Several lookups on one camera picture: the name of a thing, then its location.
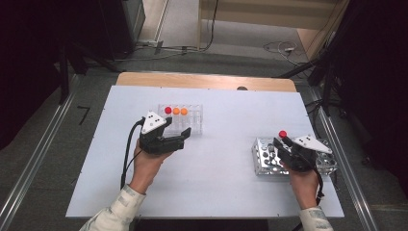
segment gray floor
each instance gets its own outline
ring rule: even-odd
[[[152,52],[149,49],[137,51],[129,57],[130,61],[115,64],[128,71],[212,73],[256,77],[276,76],[293,67],[284,61],[200,53],[156,61],[131,60],[152,57]],[[83,219],[65,218],[64,214],[110,86],[115,84],[117,75],[104,67],[97,66],[92,67],[83,78],[60,130],[52,141],[33,184],[14,217],[10,230],[78,230],[85,222]],[[304,79],[299,77],[293,77],[297,90],[301,92],[305,102],[310,102],[312,99],[309,87]],[[0,152],[2,201],[33,153],[41,134],[56,110],[58,100],[59,91],[56,90],[24,126],[13,143]],[[84,111],[78,109],[78,106],[90,107],[89,114],[82,125],[79,125],[79,122]],[[345,119],[338,117],[337,109],[332,110],[332,117],[344,145],[344,151],[369,205],[373,208],[380,230],[404,230],[408,212],[401,205],[406,204],[407,200],[397,180],[388,171],[361,165],[364,154],[352,128]],[[331,223],[336,230],[363,230],[340,171],[338,187],[338,196],[345,218],[330,219]],[[297,223],[298,218],[274,218],[269,221],[269,230],[291,230]]]

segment orange ball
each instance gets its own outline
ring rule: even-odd
[[[173,108],[173,113],[175,115],[179,115],[180,114],[180,109],[179,108]]]
[[[181,109],[181,115],[185,116],[189,111],[186,108]]]

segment person's arm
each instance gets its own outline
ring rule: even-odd
[[[80,231],[88,230],[129,230],[129,224],[134,219],[140,205],[146,197],[148,187],[158,173],[163,161],[171,153],[150,155],[141,151],[139,140],[134,155],[134,173],[129,185],[125,185],[109,208],[105,208],[89,219]]]
[[[300,220],[304,231],[332,231],[333,227],[316,202],[319,181],[313,170],[297,172],[284,165],[291,177],[291,185],[300,206]]]

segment white sleeve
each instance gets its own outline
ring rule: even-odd
[[[128,231],[146,195],[135,192],[125,185],[109,208],[101,210],[85,223],[80,231],[114,230]]]
[[[333,227],[320,206],[301,210],[299,216],[304,231],[333,231]]]

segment wooden panel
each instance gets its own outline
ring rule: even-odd
[[[211,19],[216,0],[200,0],[202,19]],[[319,30],[337,0],[222,0],[217,20]]]
[[[220,90],[235,90],[238,87],[246,87],[248,90],[296,92],[294,83],[290,79],[233,77],[225,75],[182,73],[124,72],[118,76],[116,84],[121,86],[150,86]]]
[[[342,21],[349,0],[339,0],[334,6],[324,26],[318,30],[297,29],[300,41],[309,60],[314,59],[330,35],[337,30]]]

